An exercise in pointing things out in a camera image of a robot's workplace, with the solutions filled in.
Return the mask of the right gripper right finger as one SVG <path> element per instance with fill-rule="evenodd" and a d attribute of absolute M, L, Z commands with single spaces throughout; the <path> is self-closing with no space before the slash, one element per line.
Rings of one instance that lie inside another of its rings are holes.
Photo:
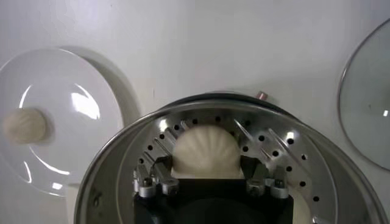
<path fill-rule="evenodd" d="M 288 198 L 286 170 L 276 166 L 270 173 L 269 169 L 258 159 L 241 156 L 240 166 L 246 180 L 246 190 L 253 197 L 261 197 L 269 192 L 274 198 Z"/>

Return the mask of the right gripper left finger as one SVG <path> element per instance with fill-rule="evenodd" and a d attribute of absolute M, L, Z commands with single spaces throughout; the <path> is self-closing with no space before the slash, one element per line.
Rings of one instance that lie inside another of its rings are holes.
<path fill-rule="evenodd" d="M 152 198 L 158 192 L 173 196 L 179 191 L 179 180 L 171 175 L 172 156 L 158 157 L 148 170 L 145 162 L 139 162 L 133 171 L 133 188 L 135 195 L 141 198 Z"/>

